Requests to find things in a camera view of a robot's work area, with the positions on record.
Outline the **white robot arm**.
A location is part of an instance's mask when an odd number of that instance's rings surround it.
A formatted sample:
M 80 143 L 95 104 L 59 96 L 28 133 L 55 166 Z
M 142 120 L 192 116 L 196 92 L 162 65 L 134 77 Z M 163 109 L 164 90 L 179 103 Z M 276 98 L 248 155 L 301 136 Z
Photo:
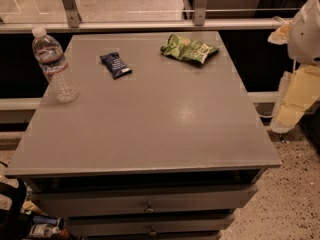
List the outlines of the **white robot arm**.
M 320 98 L 320 0 L 308 0 L 291 22 L 270 34 L 268 41 L 286 43 L 289 58 L 300 64 L 280 79 L 270 128 L 282 134 L 292 130 Z

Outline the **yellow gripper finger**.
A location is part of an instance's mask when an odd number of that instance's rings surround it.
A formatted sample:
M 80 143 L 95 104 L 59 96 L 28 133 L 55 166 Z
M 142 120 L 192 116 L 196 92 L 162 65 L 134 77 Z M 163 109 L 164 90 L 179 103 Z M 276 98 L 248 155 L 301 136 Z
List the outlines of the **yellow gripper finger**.
M 276 45 L 286 44 L 288 41 L 289 31 L 291 28 L 291 22 L 284 22 L 281 27 L 273 31 L 267 41 Z
M 293 73 L 285 71 L 278 94 L 270 128 L 275 133 L 287 133 L 320 98 L 320 67 L 301 65 Z

